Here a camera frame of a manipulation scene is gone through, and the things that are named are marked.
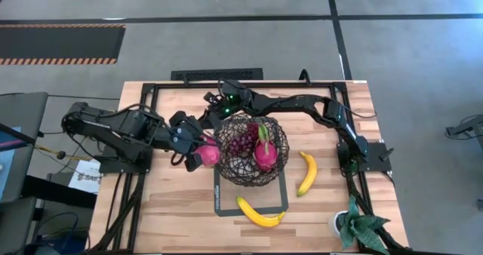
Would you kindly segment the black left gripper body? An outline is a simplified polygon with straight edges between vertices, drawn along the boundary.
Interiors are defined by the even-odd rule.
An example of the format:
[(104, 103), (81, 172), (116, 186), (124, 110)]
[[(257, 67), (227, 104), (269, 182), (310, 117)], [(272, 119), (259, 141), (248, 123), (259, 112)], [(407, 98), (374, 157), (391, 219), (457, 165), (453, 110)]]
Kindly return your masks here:
[(199, 139), (202, 127), (199, 123), (182, 121), (180, 126), (165, 126), (168, 133), (168, 148), (166, 152), (172, 151), (178, 154), (189, 154), (201, 146), (204, 140)]

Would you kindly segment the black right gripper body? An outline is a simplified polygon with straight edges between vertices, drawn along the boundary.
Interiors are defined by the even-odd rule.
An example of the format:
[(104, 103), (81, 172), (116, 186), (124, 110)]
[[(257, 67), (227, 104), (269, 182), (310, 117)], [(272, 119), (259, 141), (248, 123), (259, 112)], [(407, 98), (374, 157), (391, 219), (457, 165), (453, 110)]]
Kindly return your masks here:
[(217, 118), (227, 118), (231, 116), (231, 106), (224, 96), (207, 92), (204, 95), (204, 100), (208, 102), (208, 107), (205, 110), (207, 116), (213, 115)]

